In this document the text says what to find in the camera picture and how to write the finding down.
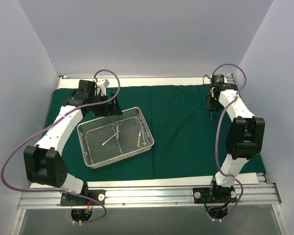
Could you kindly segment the steel surgical scissors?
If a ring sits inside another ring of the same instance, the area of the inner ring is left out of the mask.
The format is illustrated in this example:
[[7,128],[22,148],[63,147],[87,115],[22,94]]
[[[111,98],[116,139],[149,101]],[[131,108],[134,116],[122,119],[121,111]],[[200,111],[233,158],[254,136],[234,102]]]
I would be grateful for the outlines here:
[[114,121],[113,122],[113,127],[116,129],[116,140],[119,140],[119,132],[120,132],[120,126],[122,125],[122,121]]

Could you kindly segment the metal mesh instrument tray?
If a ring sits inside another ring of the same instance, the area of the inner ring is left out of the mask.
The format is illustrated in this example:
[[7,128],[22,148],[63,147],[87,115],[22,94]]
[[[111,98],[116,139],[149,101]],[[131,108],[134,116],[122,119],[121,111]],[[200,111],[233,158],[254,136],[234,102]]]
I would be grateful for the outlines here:
[[[116,129],[114,121],[122,121],[119,140],[113,138],[102,146]],[[137,147],[140,129],[144,130],[146,147]],[[139,107],[123,110],[121,116],[99,117],[77,126],[78,138],[84,163],[96,169],[149,151],[154,145],[154,138],[146,119]]]

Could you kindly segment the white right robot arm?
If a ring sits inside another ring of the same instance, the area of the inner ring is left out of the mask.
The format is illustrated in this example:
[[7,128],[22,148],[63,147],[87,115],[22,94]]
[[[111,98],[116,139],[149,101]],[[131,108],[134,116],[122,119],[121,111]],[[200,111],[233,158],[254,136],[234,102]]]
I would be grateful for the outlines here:
[[218,172],[213,178],[216,185],[208,189],[208,197],[219,202],[225,197],[225,189],[234,186],[235,180],[245,164],[262,149],[265,121],[256,117],[242,101],[235,84],[217,83],[208,92],[207,109],[210,112],[223,108],[217,126],[220,134],[221,123],[225,114],[232,121],[225,140],[227,156],[219,164],[219,137],[216,136],[215,157]]

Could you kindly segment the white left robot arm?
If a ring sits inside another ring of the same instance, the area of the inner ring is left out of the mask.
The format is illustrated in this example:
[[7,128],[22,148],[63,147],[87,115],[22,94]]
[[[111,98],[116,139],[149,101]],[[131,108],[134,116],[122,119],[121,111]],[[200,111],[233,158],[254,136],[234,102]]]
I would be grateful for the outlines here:
[[78,88],[64,100],[53,126],[34,146],[24,149],[26,176],[30,182],[70,192],[77,205],[88,202],[89,193],[83,189],[85,182],[68,173],[62,152],[71,133],[87,113],[96,117],[122,114],[116,94],[111,93],[108,97],[108,86],[106,79],[79,81]]

